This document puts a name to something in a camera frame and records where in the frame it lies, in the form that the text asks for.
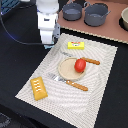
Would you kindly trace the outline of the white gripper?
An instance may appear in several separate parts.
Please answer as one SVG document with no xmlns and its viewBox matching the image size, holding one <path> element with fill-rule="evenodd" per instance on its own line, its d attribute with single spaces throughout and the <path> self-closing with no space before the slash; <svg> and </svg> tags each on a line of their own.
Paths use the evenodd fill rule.
<svg viewBox="0 0 128 128">
<path fill-rule="evenodd" d="M 57 23 L 58 15 L 44 15 L 38 12 L 37 16 L 42 44 L 53 45 L 54 39 L 60 37 L 60 25 Z"/>
</svg>

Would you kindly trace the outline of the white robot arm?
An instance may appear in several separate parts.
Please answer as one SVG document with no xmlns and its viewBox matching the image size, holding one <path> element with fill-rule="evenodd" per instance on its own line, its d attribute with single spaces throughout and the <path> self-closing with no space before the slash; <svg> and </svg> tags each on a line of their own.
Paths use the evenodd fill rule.
<svg viewBox="0 0 128 128">
<path fill-rule="evenodd" d="M 43 45 L 53 45 L 60 36 L 58 21 L 58 0 L 35 0 L 37 7 L 38 29 Z"/>
</svg>

